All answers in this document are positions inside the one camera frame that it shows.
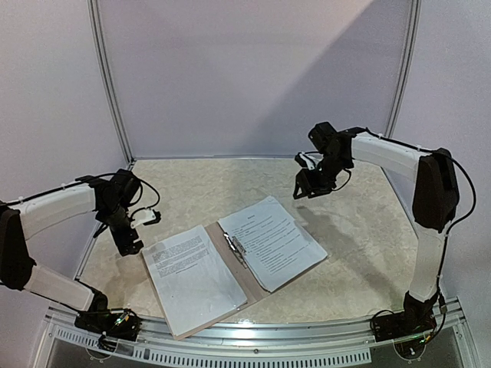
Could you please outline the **white paper stack remainder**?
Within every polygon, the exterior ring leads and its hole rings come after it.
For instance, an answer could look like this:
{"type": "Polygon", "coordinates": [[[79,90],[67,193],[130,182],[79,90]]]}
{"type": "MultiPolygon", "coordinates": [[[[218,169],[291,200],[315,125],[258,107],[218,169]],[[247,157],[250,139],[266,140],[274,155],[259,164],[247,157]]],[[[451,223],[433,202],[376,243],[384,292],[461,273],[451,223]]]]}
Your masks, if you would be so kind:
{"type": "Polygon", "coordinates": [[[218,224],[238,245],[255,279],[271,293],[328,257],[272,196],[221,218],[218,224]]]}

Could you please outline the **brown plastic folder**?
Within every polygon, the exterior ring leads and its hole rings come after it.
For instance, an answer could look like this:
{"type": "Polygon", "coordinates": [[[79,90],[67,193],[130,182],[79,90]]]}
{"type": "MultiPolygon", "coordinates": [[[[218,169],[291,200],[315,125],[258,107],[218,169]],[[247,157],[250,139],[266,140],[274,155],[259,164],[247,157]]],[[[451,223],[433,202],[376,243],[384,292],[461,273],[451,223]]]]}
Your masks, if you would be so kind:
{"type": "Polygon", "coordinates": [[[172,273],[169,294],[162,298],[167,323],[176,340],[190,337],[268,297],[249,268],[244,268],[214,222],[184,232],[199,236],[204,256],[172,273]]]}

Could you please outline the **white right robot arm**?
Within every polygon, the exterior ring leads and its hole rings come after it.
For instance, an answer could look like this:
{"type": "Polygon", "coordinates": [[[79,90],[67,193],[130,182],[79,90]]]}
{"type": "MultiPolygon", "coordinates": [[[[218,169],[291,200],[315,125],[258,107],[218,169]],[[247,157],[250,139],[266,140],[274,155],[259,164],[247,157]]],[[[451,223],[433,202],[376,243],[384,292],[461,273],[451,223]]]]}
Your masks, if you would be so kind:
{"type": "Polygon", "coordinates": [[[403,334],[429,330],[433,306],[440,301],[440,279],[451,229],[467,217],[456,217],[460,191],[456,171],[462,166],[444,148],[425,149],[368,128],[336,130],[329,122],[316,124],[308,133],[311,152],[299,152],[295,161],[294,198],[326,196],[336,190],[341,172],[357,161],[370,163],[404,176],[414,183],[411,205],[417,235],[417,258],[402,312],[392,322],[403,334]]]}

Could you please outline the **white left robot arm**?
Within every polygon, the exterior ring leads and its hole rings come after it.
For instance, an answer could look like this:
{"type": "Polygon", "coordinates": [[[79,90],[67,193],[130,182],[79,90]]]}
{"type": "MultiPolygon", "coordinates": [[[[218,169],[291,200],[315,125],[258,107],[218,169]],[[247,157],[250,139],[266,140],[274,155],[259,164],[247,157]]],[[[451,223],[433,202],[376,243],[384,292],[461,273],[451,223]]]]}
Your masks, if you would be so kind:
{"type": "Polygon", "coordinates": [[[57,238],[55,228],[91,217],[108,231],[121,256],[143,247],[129,209],[143,194],[132,172],[82,176],[46,192],[1,204],[1,285],[27,291],[79,313],[98,333],[114,326],[107,297],[74,279],[84,237],[75,230],[57,238]]]}

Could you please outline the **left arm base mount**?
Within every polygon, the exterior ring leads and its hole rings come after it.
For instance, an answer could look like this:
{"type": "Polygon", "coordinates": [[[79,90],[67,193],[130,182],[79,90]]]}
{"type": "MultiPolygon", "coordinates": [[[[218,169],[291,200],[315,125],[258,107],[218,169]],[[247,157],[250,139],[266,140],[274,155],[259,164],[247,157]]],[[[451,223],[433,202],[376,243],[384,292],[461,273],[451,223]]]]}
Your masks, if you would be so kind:
{"type": "Polygon", "coordinates": [[[130,308],[80,312],[75,319],[76,328],[98,334],[97,348],[114,352],[120,340],[135,342],[141,330],[142,319],[130,308]]]}

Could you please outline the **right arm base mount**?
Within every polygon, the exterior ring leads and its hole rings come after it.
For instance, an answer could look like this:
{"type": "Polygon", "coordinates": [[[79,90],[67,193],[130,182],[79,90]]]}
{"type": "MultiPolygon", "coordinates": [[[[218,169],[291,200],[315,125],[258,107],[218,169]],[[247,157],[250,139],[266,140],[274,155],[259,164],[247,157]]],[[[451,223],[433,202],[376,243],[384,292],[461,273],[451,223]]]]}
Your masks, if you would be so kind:
{"type": "Polygon", "coordinates": [[[437,323],[437,317],[430,311],[421,321],[411,327],[404,317],[404,312],[392,310],[380,310],[370,319],[370,329],[377,342],[386,340],[398,340],[410,337],[419,339],[419,344],[430,343],[443,329],[447,321],[447,308],[443,308],[441,322],[437,323]]]}

